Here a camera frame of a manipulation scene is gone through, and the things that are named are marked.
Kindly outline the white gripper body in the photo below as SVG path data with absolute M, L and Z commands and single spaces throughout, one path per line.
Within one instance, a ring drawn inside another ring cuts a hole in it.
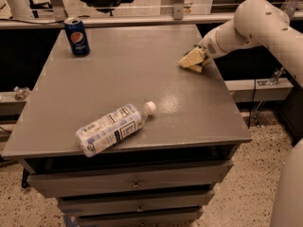
M 240 41 L 241 35 L 233 26 L 218 26 L 199 41 L 199 46 L 209 58 L 218 59 L 236 50 Z

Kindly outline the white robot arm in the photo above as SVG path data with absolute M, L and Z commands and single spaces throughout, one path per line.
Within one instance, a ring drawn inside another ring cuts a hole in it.
M 211 59 L 259 45 L 303 85 L 303 34 L 290 26 L 287 13 L 266 0 L 242 2 L 231 20 L 210 30 L 179 64 L 201 72 Z M 282 168 L 270 227 L 303 227 L 303 139 L 292 148 Z

